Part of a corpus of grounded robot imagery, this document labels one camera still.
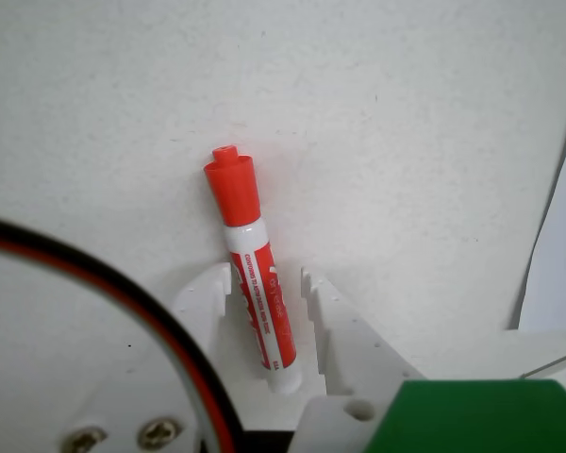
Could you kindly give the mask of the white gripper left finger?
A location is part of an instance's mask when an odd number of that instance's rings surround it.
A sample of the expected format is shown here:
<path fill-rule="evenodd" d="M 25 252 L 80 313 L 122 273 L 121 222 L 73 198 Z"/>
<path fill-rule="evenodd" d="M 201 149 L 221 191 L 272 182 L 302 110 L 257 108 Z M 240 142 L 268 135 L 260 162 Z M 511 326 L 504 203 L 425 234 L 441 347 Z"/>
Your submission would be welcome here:
<path fill-rule="evenodd" d="M 231 269 L 218 263 L 167 305 L 210 359 L 231 294 Z M 155 344 L 117 365 L 62 431 L 58 452 L 198 452 L 201 431 L 174 367 Z"/>

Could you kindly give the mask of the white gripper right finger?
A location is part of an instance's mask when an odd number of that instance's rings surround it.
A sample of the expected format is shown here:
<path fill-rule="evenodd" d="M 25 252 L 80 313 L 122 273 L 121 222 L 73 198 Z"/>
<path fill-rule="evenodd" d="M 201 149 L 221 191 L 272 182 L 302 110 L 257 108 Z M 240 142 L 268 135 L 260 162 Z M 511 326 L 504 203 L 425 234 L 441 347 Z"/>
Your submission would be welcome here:
<path fill-rule="evenodd" d="M 318 371 L 327 394 L 389 402 L 405 381 L 425 378 L 325 275 L 304 267 L 301 295 L 314 327 Z"/>

